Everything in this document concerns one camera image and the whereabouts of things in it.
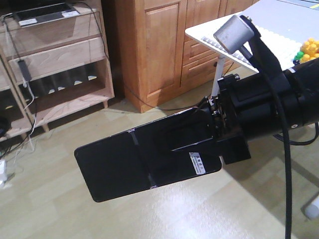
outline cable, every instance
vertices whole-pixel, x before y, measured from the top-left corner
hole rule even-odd
[[[10,32],[10,29],[9,29],[9,26],[8,26],[7,22],[5,21],[5,19],[8,18],[8,17],[12,17],[12,14],[10,14],[10,15],[7,14],[6,16],[3,16],[3,17],[2,17],[2,22],[3,22],[3,24],[5,25],[5,28],[6,28],[7,33],[9,34],[9,37],[10,37],[10,39],[11,39],[11,42],[12,42],[12,45],[13,45],[14,50],[15,50],[15,52],[16,52],[16,55],[18,56],[19,60],[21,60],[21,56],[20,56],[19,51],[18,51],[18,49],[17,49],[17,47],[16,47],[16,45],[15,45],[15,43],[14,43],[12,34],[11,34],[11,32]]]
[[[299,1],[306,1],[306,2],[311,2],[311,3],[319,3],[319,1],[309,1],[309,0],[299,0]]]
[[[104,47],[105,56],[106,56],[106,58],[110,61],[110,57],[109,57],[109,55],[106,53],[106,44],[105,44],[105,41],[104,41],[104,39],[103,39],[103,34],[102,34],[102,31],[101,31],[100,25],[99,25],[98,20],[97,20],[97,18],[96,18],[95,12],[94,12],[93,9],[91,8],[91,6],[88,5],[86,2],[72,2],[71,4],[72,4],[72,5],[75,5],[75,4],[84,4],[84,5],[86,5],[86,6],[91,10],[91,12],[92,12],[92,14],[93,14],[93,16],[94,16],[96,25],[98,26],[99,33],[100,33],[101,38],[102,38],[102,43],[103,43],[103,47]]]
[[[254,56],[249,59],[249,62],[262,74],[264,80],[266,81],[269,90],[274,99],[275,106],[279,115],[281,128],[283,131],[283,142],[284,142],[284,151],[285,151],[285,177],[286,177],[286,223],[285,223],[285,239],[291,239],[292,232],[292,204],[293,204],[293,189],[292,189],[292,165],[291,165],[291,151],[290,151],[290,140],[288,132],[288,122],[285,115],[285,110],[283,104],[279,98],[278,93],[276,92],[271,79],[264,72],[263,68],[260,67],[259,62]]]
[[[224,77],[224,76],[228,73],[228,71],[229,71],[229,70],[230,70],[230,68],[234,65],[234,63],[235,63],[235,62],[232,62],[232,63],[231,63],[231,65],[229,66],[229,68],[227,69],[227,71],[225,72],[225,74],[224,74],[224,75],[222,75],[222,77]]]
[[[97,19],[96,19],[96,16],[95,16],[95,13],[94,13],[93,9],[92,9],[86,2],[73,2],[73,3],[72,3],[72,5],[75,5],[75,4],[84,4],[84,5],[86,5],[86,6],[91,10],[92,14],[94,15],[95,22],[96,22],[96,24],[97,24],[97,26],[98,26],[98,28],[99,28],[99,33],[100,33],[100,35],[102,36],[102,31],[101,31],[101,29],[100,29],[100,26],[99,26],[99,24],[98,24],[98,21],[97,21]],[[110,60],[109,56],[106,54],[106,44],[105,44],[103,38],[102,38],[102,42],[103,42],[103,46],[104,46],[104,53],[105,53],[106,57],[108,58],[108,60]],[[122,81],[122,82],[123,82],[124,86],[132,93],[132,95],[133,95],[134,97],[136,97],[139,101],[141,101],[143,104],[145,104],[145,105],[147,105],[147,106],[149,106],[149,107],[151,107],[151,108],[155,108],[155,109],[161,110],[161,111],[178,111],[178,110],[184,110],[184,109],[188,109],[188,108],[197,106],[197,104],[198,104],[198,103],[196,103],[196,104],[191,105],[191,106],[185,106],[185,107],[180,107],[180,108],[175,108],[175,109],[165,109],[165,108],[161,108],[161,107],[158,107],[158,106],[152,106],[152,105],[146,103],[145,101],[143,101],[137,94],[135,94],[135,93],[133,92],[133,90],[132,90],[127,84],[125,84],[124,81]]]
[[[316,131],[316,134],[313,137],[313,139],[308,140],[308,141],[303,141],[303,142],[289,140],[290,145],[295,145],[295,146],[302,145],[302,146],[305,146],[305,145],[309,145],[309,144],[313,143],[319,136],[319,123],[317,123],[317,122],[315,123],[315,131]],[[280,141],[284,140],[284,138],[280,134],[276,134],[276,135],[274,135],[274,137],[276,139],[280,140]]]

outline floor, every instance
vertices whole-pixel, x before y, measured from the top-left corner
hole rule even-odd
[[[192,105],[210,89],[207,83],[163,107]],[[15,176],[0,189],[0,239],[283,239],[284,152],[272,137],[249,142],[252,159],[219,172],[102,203],[92,200],[74,150],[167,114],[158,109],[139,114],[121,100],[35,135],[33,153],[28,146],[15,164],[15,154],[6,158]],[[291,135],[310,138],[313,130]],[[319,219],[303,214],[319,192],[318,147],[319,141],[292,147],[295,239],[319,238]]]

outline wooden shelf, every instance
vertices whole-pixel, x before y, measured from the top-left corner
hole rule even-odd
[[[9,137],[29,131],[35,111],[35,126],[48,131],[49,122],[99,103],[107,107],[107,101],[114,97],[101,1],[84,2],[93,9],[96,19],[91,9],[83,4],[75,5],[80,12],[78,16],[26,27],[20,27],[12,18],[7,19],[21,59],[25,60],[31,74],[32,91],[37,91],[35,103],[25,110],[30,95],[21,86],[19,58],[12,54],[11,46],[7,46],[5,28],[0,25],[0,53],[5,67],[9,68],[9,88],[21,114],[16,119],[11,118],[13,113],[8,117],[12,124]],[[93,66],[93,70],[86,68],[88,66]],[[77,68],[82,69],[83,74],[79,71],[78,75],[73,75]],[[0,74],[0,90],[7,90],[8,86],[1,83]]]
[[[31,130],[31,124],[28,118],[24,117],[18,107],[13,107],[5,111],[0,111],[2,117],[5,117],[11,123],[11,128],[6,136],[0,138],[0,142],[12,138]]]
[[[41,126],[90,106],[106,103],[113,97],[103,84],[96,80],[52,93],[36,99],[37,124]]]

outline power adapter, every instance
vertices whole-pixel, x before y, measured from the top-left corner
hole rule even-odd
[[[6,161],[4,159],[0,160],[0,184],[4,184],[8,180],[6,174]]]

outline wooden drawer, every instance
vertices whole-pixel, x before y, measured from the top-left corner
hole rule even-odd
[[[71,68],[96,62],[105,58],[102,38],[80,41],[55,49],[38,52],[22,57],[25,60],[33,80]],[[18,59],[9,61],[17,82],[22,82]]]
[[[10,32],[14,43],[21,56],[49,50],[55,47],[97,37],[99,29],[93,14],[84,14],[77,17],[38,24],[27,27],[19,27],[13,19],[8,19]],[[0,29],[0,46],[6,57],[16,57],[16,52],[11,41],[6,43],[3,26]]]
[[[195,40],[184,43],[183,66],[213,54],[214,51]]]
[[[197,87],[207,81],[213,80],[216,71],[216,64],[218,61],[218,54],[213,53],[200,60],[194,61],[188,65],[183,66],[181,72],[180,85],[188,88]],[[224,66],[224,72],[228,70],[232,61],[227,60]]]

